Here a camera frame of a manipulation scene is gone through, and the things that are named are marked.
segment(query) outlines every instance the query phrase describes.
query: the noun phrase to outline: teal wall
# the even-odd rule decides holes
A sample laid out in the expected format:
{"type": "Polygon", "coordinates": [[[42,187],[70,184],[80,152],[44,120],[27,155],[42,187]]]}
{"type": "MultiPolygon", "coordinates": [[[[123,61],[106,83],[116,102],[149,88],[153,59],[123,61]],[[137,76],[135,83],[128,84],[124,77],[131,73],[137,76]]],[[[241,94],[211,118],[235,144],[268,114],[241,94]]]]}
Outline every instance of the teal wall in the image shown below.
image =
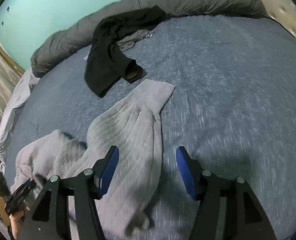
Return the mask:
{"type": "Polygon", "coordinates": [[[27,69],[32,53],[52,33],[114,1],[118,0],[5,0],[0,7],[0,45],[27,69]]]}

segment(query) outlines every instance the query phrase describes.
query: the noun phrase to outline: mattress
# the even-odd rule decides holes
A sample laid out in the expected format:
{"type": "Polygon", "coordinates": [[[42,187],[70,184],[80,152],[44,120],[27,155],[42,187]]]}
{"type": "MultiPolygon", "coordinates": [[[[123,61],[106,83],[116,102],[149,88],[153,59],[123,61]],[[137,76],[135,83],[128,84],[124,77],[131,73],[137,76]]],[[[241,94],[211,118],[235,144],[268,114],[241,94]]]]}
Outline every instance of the mattress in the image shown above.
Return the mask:
{"type": "MultiPolygon", "coordinates": [[[[98,98],[83,77],[89,49],[59,63],[32,91],[6,151],[9,185],[16,155],[25,145],[55,129],[85,141],[90,123],[141,82],[120,80],[98,98]]],[[[177,170],[180,145],[218,176],[245,177],[277,238],[293,235],[296,38],[266,18],[173,18],[126,55],[145,69],[144,78],[176,86],[161,112],[163,166],[147,208],[154,227],[136,239],[188,239],[198,203],[186,194],[177,170]]]]}

